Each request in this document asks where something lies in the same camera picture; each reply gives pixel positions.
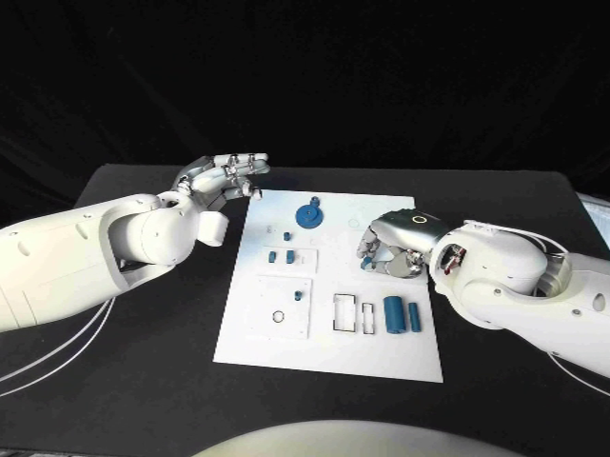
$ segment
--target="white robotic arm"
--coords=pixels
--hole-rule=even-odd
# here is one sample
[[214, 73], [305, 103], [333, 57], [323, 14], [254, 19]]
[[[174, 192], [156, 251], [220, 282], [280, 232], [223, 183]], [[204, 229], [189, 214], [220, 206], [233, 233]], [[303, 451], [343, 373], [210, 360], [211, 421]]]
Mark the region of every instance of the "white robotic arm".
[[[542, 240], [561, 252], [545, 253]], [[388, 262], [372, 261], [379, 242], [394, 253]], [[449, 230], [411, 209], [372, 221], [358, 256], [365, 271], [397, 277], [415, 276], [428, 264], [434, 290], [472, 324], [508, 329], [610, 378], [610, 262], [567, 253], [522, 230], [474, 221]]]
[[194, 241], [220, 246], [225, 200], [260, 198], [246, 175], [266, 154], [201, 157], [172, 189], [31, 219], [0, 230], [0, 332], [61, 319], [156, 278]]

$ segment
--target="black tabletop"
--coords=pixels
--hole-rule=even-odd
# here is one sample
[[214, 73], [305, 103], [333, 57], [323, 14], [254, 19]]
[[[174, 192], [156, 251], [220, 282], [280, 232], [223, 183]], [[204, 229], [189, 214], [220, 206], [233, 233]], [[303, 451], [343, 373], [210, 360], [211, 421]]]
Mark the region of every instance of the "black tabletop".
[[[77, 205], [166, 190], [178, 169], [102, 167]], [[470, 218], [526, 229], [610, 259], [567, 179], [552, 172], [273, 169], [254, 182], [264, 189], [413, 195], [417, 208], [453, 227]], [[224, 245], [197, 245], [174, 271], [122, 295], [73, 363], [0, 399], [1, 448], [184, 457], [263, 427], [359, 419], [436, 428], [525, 455], [610, 455], [610, 399], [513, 334], [472, 326], [431, 288], [443, 384], [214, 364], [246, 210], [247, 200], [227, 203]], [[1, 334], [0, 374], [54, 348], [91, 313]], [[608, 380], [575, 370], [610, 390]]]

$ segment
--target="blue gear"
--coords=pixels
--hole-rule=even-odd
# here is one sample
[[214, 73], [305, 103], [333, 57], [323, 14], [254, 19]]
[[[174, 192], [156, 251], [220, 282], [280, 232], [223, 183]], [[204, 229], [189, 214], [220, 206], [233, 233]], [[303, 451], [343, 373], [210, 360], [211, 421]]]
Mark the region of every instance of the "blue gear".
[[295, 222], [303, 229], [315, 229], [322, 223], [322, 211], [318, 208], [320, 201], [318, 197], [310, 198], [307, 205], [297, 208]]

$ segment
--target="cable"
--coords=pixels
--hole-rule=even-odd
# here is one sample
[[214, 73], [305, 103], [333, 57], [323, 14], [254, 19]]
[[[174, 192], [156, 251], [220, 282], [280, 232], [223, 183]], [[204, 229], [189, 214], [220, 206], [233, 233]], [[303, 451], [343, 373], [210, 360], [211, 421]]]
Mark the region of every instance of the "cable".
[[17, 374], [19, 374], [22, 371], [25, 371], [27, 369], [30, 369], [32, 366], [35, 366], [37, 364], [40, 364], [45, 359], [48, 359], [73, 341], [74, 339], [81, 335], [81, 333], [84, 332], [84, 330], [91, 326], [91, 324], [94, 323], [96, 319], [99, 318], [99, 316], [102, 315], [102, 312], [104, 311], [104, 307], [107, 305], [112, 306], [112, 303], [113, 303], [115, 299], [112, 298], [110, 300], [104, 300], [103, 304], [102, 304], [102, 307], [99, 308], [99, 311], [96, 312], [94, 314], [94, 317], [90, 319], [90, 321], [87, 322], [87, 324], [84, 324], [84, 327], [80, 329], [80, 331], [77, 332], [77, 334], [71, 337], [71, 339], [68, 341], [66, 341], [61, 346], [58, 346], [54, 350], [51, 350], [47, 355], [44, 357], [41, 357], [40, 359], [37, 359], [31, 364], [27, 364], [22, 368], [17, 369], [15, 371], [12, 371], [9, 374], [5, 374], [4, 376], [0, 377], [0, 383], [5, 380], [8, 380], [9, 378], [14, 378], [14, 376], [17, 376]]
[[487, 229], [510, 231], [512, 233], [518, 233], [519, 235], [529, 236], [534, 239], [536, 239], [538, 244], [541, 245], [541, 250], [545, 252], [546, 251], [546, 247], [544, 246], [544, 244], [539, 241], [539, 240], [544, 240], [546, 243], [549, 243], [551, 245], [554, 245], [558, 248], [561, 253], [568, 253], [567, 249], [562, 247], [562, 245], [558, 242], [555, 242], [551, 238], [546, 238], [545, 236], [538, 235], [536, 233], [532, 233], [531, 231], [519, 230], [518, 228], [495, 226], [492, 224], [486, 224], [486, 223], [477, 222], [477, 221], [464, 221], [464, 224], [473, 224], [474, 226], [486, 227]]
[[604, 390], [601, 390], [600, 388], [594, 387], [588, 382], [585, 382], [578, 376], [575, 376], [575, 374], [572, 374], [568, 369], [561, 365], [561, 363], [558, 362], [558, 360], [555, 359], [554, 355], [551, 354], [551, 352], [546, 352], [546, 355], [549, 357], [549, 359], [554, 361], [554, 364], [559, 367], [559, 369], [575, 379], [575, 381], [578, 381], [581, 384], [584, 384], [588, 388], [591, 388], [593, 390], [595, 390], [598, 393], [603, 393], [604, 395], [607, 395], [610, 397], [610, 393], [606, 392]]
[[4, 397], [5, 395], [9, 395], [11, 393], [14, 392], [18, 392], [19, 390], [24, 390], [27, 387], [32, 386], [34, 384], [38, 383], [38, 381], [43, 381], [43, 379], [45, 379], [51, 374], [54, 374], [71, 361], [73, 359], [77, 357], [77, 355], [80, 355], [80, 352], [87, 348], [89, 344], [91, 343], [91, 341], [94, 340], [96, 338], [96, 335], [99, 334], [99, 331], [102, 330], [102, 325], [104, 324], [104, 321], [107, 320], [107, 315], [109, 315], [109, 311], [112, 310], [112, 305], [115, 303], [115, 298], [112, 298], [112, 300], [109, 301], [109, 305], [104, 306], [104, 304], [102, 305], [102, 309], [104, 308], [104, 315], [102, 317], [102, 322], [99, 323], [99, 327], [96, 328], [96, 331], [94, 333], [91, 334], [87, 342], [84, 343], [84, 345], [81, 346], [81, 348], [77, 350], [77, 353], [67, 359], [67, 361], [54, 369], [51, 370], [44, 376], [41, 376], [40, 378], [37, 378], [34, 381], [31, 381], [30, 383], [24, 384], [22, 386], [14, 388], [12, 390], [8, 390], [7, 392], [2, 392], [0, 393], [0, 397]]

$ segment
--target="blue object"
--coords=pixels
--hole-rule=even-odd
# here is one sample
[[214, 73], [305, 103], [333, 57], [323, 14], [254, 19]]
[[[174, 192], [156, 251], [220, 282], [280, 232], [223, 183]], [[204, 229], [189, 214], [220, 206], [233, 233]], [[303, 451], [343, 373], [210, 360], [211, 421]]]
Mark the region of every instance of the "blue object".
[[310, 202], [297, 208], [295, 212], [295, 222], [303, 229], [315, 229], [322, 223], [322, 211], [318, 208], [320, 201], [318, 197], [310, 197]]
[[400, 297], [385, 297], [384, 299], [384, 323], [387, 333], [404, 333], [404, 309]]
[[410, 327], [411, 331], [421, 331], [421, 321], [418, 320], [418, 307], [415, 303], [407, 304], [407, 310], [410, 311]]

